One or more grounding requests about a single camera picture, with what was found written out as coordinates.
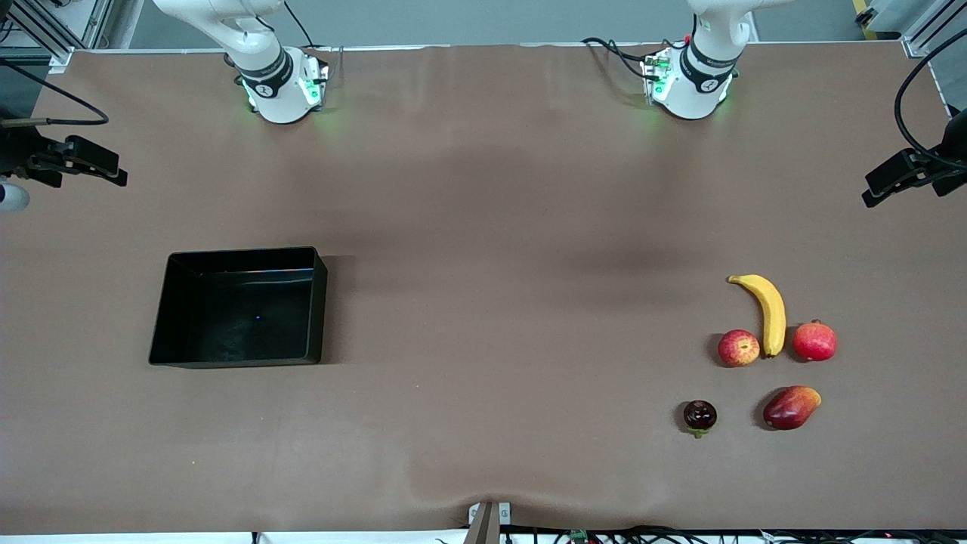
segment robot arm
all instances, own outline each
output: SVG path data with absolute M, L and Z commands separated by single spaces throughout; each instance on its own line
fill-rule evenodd
M 221 45 L 242 75 L 249 102 L 273 123 L 292 123 L 322 107 L 329 69 L 296 47 L 283 47 L 260 17 L 283 0 L 155 0 L 158 8 Z
M 688 0 L 695 12 L 691 39 L 646 60 L 645 94 L 672 114 L 700 119 L 725 100 L 739 55 L 751 37 L 754 11 L 793 0 Z

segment black plastic bin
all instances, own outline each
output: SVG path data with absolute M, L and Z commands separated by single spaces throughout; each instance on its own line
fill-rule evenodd
M 315 248 L 172 254 L 149 360 L 193 369 L 318 363 L 326 276 Z

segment black cable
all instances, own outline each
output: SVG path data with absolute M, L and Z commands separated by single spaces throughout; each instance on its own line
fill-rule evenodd
M 255 20 L 257 20 L 257 21 L 259 22 L 259 24 L 261 24 L 262 26 L 264 26 L 264 27 L 266 27 L 266 28 L 268 28 L 268 29 L 269 29 L 269 30 L 271 30 L 272 32 L 275 32 L 275 31 L 276 31 L 276 29 L 275 29 L 275 28 L 273 28 L 273 26 L 272 26 L 271 24 L 269 24 L 269 23 L 267 23 L 267 22 L 265 22 L 265 19 L 263 19 L 263 18 L 262 18 L 261 16 L 259 16 L 259 15 L 256 15 L 256 16 L 255 16 Z
M 813 536 L 810 534 L 799 534 L 791 530 L 780 529 L 774 530 L 772 535 L 780 537 L 775 540 L 775 544 L 853 544 L 855 540 L 860 538 L 875 537 L 876 531 L 867 530 L 859 532 L 854 536 L 839 537 L 835 534 L 829 534 L 824 531 L 819 531 L 818 536 Z
M 306 31 L 306 27 L 303 26 L 303 23 L 299 20 L 298 17 L 296 17 L 295 12 L 293 12 L 292 11 L 292 8 L 289 7 L 288 0 L 286 0 L 285 2 L 282 2 L 282 5 L 285 6 L 285 10 L 287 12 L 289 12 L 290 15 L 292 15 L 292 20 L 296 21 L 296 24 L 299 25 L 299 30 L 302 30 L 303 31 L 303 36 L 306 37 L 306 45 L 304 45 L 304 46 L 305 47 L 319 47 L 319 45 L 317 45 L 312 40 L 312 38 L 309 37 L 308 32 Z
M 12 20 L 4 19 L 3 23 L 0 24 L 0 32 L 5 32 L 5 34 L 3 35 L 3 38 L 0 38 L 0 44 L 3 44 L 5 41 L 7 41 L 8 38 L 10 38 L 10 35 L 13 32 L 22 32 L 22 31 L 16 27 L 16 25 Z
M 635 74 L 636 76 L 641 77 L 642 79 L 648 79 L 649 81 L 658 81 L 659 80 L 659 78 L 657 76 L 645 75 L 645 74 L 640 73 L 638 70 L 636 70 L 635 67 L 632 66 L 628 61 L 631 60 L 631 61 L 635 61 L 635 62 L 641 62 L 642 60 L 644 60 L 644 57 L 639 57 L 639 56 L 635 56 L 635 55 L 632 55 L 632 54 L 629 54 L 629 53 L 625 53 L 624 51 L 622 51 L 618 47 L 617 44 L 614 43 L 614 40 L 611 40 L 609 42 L 605 42 L 601 38 L 585 38 L 584 40 L 581 40 L 581 42 L 583 44 L 585 44 L 585 45 L 590 45 L 590 44 L 600 44 L 600 45 L 603 45 L 604 48 L 607 49 L 609 52 L 618 55 L 618 58 L 621 59 L 621 62 L 625 63 L 625 67 L 628 68 L 628 70 L 632 74 Z
M 670 542 L 671 544 L 682 544 L 682 542 L 676 537 L 684 538 L 689 544 L 708 544 L 708 542 L 693 534 L 688 534 L 684 531 L 671 527 L 638 526 L 631 528 L 630 532 L 636 535 L 637 540 L 643 540 L 646 544 L 656 544 L 662 540 Z M 642 538 L 643 535 L 654 536 L 655 538 L 644 539 Z
M 964 11 L 964 8 L 967 8 L 967 4 L 961 4 L 959 8 L 957 8 L 956 10 L 953 10 L 953 13 L 951 14 L 951 16 L 947 17 L 947 20 L 945 20 L 944 22 L 938 24 L 937 28 L 934 29 L 934 31 L 930 33 L 929 36 L 926 37 L 926 40 L 923 40 L 923 42 L 927 43 L 930 40 L 933 40 L 933 37 L 936 36 L 937 33 L 940 32 L 941 30 L 947 28 L 947 25 L 950 24 L 951 21 L 954 20 L 958 15 L 960 15 L 960 12 Z
M 644 539 L 641 538 L 641 534 L 633 531 L 622 531 L 621 537 L 625 539 L 626 544 L 645 544 Z
M 673 49 L 678 49 L 678 50 L 682 50 L 682 49 L 688 47 L 687 45 L 675 45 L 675 44 L 673 44 L 672 42 L 670 42 L 668 40 L 662 40 L 661 41 L 661 44 L 664 45 L 664 46 L 666 46 L 666 47 L 671 47 Z
M 907 78 L 903 80 L 903 84 L 901 84 L 899 90 L 896 91 L 896 100 L 894 101 L 894 118 L 896 119 L 896 127 L 900 129 L 900 133 L 903 135 L 903 138 L 906 139 L 907 142 L 909 142 L 910 145 L 913 146 L 913 148 L 916 149 L 917 152 L 920 153 L 921 155 L 924 155 L 941 164 L 944 164 L 947 166 L 953 166 L 955 168 L 967 168 L 967 164 L 964 164 L 962 162 L 948 161 L 947 159 L 944 159 L 943 157 L 923 147 L 923 144 L 918 142 L 917 139 L 910 134 L 910 130 L 907 129 L 906 123 L 903 122 L 903 113 L 900 111 L 900 105 L 903 102 L 903 94 L 906 93 L 907 87 L 910 86 L 910 83 L 913 81 L 914 77 L 916 77 L 917 74 L 920 73 L 920 70 L 923 70 L 923 67 L 926 66 L 926 63 L 930 62 L 930 59 L 937 56 L 937 54 L 940 53 L 940 51 L 943 51 L 944 49 L 949 47 L 957 40 L 963 38 L 964 36 L 967 36 L 967 28 L 961 30 L 960 32 L 957 32 L 956 34 L 948 38 L 945 42 L 943 42 L 942 44 L 938 45 L 935 49 L 930 51 L 930 53 L 927 54 L 926 57 L 924 57 L 923 60 L 921 60 L 920 63 L 917 64 L 917 67 L 913 69 L 913 72 L 911 72 L 910 75 L 908 75 Z
M 932 540 L 930 540 L 929 538 L 927 538 L 927 537 L 925 537 L 925 536 L 923 536 L 921 534 L 916 534 L 915 532 L 911 532 L 909 530 L 891 530 L 890 531 L 890 534 L 893 535 L 894 537 L 900 536 L 900 537 L 904 537 L 904 538 L 909 538 L 911 540 L 916 540 L 917 542 L 920 542 L 921 544 L 930 544 L 932 542 Z
M 54 91 L 54 92 L 56 92 L 56 93 L 58 93 L 60 95 L 63 95 L 65 97 L 73 100 L 74 102 L 76 102 L 76 103 L 78 103 L 78 104 L 80 104 L 80 105 L 82 105 L 82 106 L 90 109 L 92 112 L 94 112 L 95 114 L 97 114 L 101 118 L 101 119 L 51 119 L 51 118 L 47 117 L 47 118 L 45 118 L 47 125 L 84 125 L 84 126 L 91 126 L 91 125 L 103 125 L 103 124 L 106 124 L 107 121 L 109 120 L 107 118 L 107 114 L 106 113 L 104 113 L 103 111 L 97 109 L 96 107 L 94 107 L 93 105 L 91 105 L 91 103 L 89 103 L 89 102 L 87 102 L 87 101 L 85 101 L 83 99 L 78 98 L 74 94 L 71 94 L 71 93 L 65 91 L 64 89 L 58 87 L 57 85 L 54 85 L 53 83 L 48 83 L 45 80 L 40 79 L 37 76 L 34 76 L 33 74 L 27 72 L 26 70 L 23 70 L 19 66 L 15 66 L 15 65 L 11 64 L 5 58 L 0 57 L 0 66 L 6 66 L 7 68 L 10 68 L 14 72 L 20 73 L 21 76 L 25 76 L 25 77 L 27 77 L 29 79 L 32 79 L 33 81 L 38 82 L 39 84 L 43 85 L 44 87 L 46 87 L 46 88 L 48 88 L 48 89 L 50 89 L 50 90 L 52 90 L 52 91 Z

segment apple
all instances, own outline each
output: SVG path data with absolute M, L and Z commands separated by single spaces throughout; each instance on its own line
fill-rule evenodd
M 806 361 L 825 361 L 836 354 L 836 333 L 815 319 L 796 329 L 792 347 Z
M 747 330 L 730 330 L 718 341 L 718 356 L 730 367 L 744 367 L 759 356 L 759 341 Z
M 812 387 L 793 385 L 776 394 L 762 410 L 762 418 L 773 429 L 799 429 L 822 402 L 823 399 Z

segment yellow banana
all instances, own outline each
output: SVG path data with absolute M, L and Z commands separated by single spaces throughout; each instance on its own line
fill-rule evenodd
M 728 283 L 745 287 L 758 299 L 762 307 L 762 354 L 779 355 L 785 343 L 785 304 L 776 286 L 758 274 L 729 276 Z

